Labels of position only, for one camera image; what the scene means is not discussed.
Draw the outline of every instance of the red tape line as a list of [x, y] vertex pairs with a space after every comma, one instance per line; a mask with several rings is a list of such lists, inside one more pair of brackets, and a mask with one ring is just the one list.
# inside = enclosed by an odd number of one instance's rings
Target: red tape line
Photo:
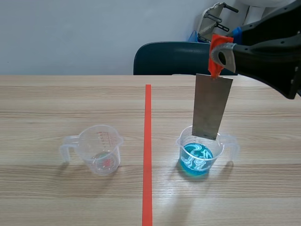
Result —
[[142, 226], [152, 226], [151, 85], [145, 86]]

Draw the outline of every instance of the white wall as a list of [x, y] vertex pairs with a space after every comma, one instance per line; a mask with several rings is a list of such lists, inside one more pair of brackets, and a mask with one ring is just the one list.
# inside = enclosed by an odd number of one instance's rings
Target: white wall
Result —
[[[1, 0], [0, 74], [132, 74], [140, 46], [186, 41], [214, 0]], [[224, 25], [247, 6], [226, 3]]]

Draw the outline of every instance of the blue object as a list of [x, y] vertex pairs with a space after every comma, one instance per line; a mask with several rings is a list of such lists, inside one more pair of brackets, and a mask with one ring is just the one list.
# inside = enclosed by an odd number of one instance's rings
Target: blue object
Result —
[[[184, 146], [184, 149], [191, 155], [201, 158], [201, 159], [212, 159], [213, 154], [206, 146], [197, 143], [191, 143]], [[211, 165], [214, 163], [214, 160], [199, 160], [191, 157], [184, 151], [180, 156], [181, 166], [185, 169], [186, 172], [192, 175], [203, 175], [209, 172]]]
[[243, 34], [242, 34], [242, 31], [241, 31], [241, 28], [237, 27], [236, 29], [234, 29], [232, 31], [232, 33], [233, 33], [233, 38], [234, 38], [233, 43], [241, 45], [242, 38], [243, 38]]
[[198, 42], [198, 34], [197, 31], [193, 31], [188, 39], [190, 42]]

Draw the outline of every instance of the empty measuring cup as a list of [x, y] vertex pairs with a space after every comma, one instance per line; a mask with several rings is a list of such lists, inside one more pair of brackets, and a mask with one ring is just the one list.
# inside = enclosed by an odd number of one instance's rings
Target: empty measuring cup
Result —
[[97, 125], [78, 136], [65, 137], [60, 152], [65, 161], [70, 161], [69, 148], [72, 147], [94, 173], [106, 175], [119, 166], [119, 146], [122, 143], [123, 138], [113, 127]]
[[180, 163], [192, 175], [202, 175], [209, 172], [215, 160], [224, 149], [230, 149], [230, 159], [234, 160], [240, 150], [236, 138], [218, 134], [216, 140], [210, 140], [192, 135], [192, 126], [184, 129], [177, 139], [180, 147]]

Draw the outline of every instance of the chair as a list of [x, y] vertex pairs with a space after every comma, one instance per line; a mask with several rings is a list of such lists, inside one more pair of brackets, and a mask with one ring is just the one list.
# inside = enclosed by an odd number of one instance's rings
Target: chair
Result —
[[[134, 75], [210, 74], [210, 44], [155, 42], [142, 46], [134, 60]], [[237, 75], [223, 69], [221, 75]]]

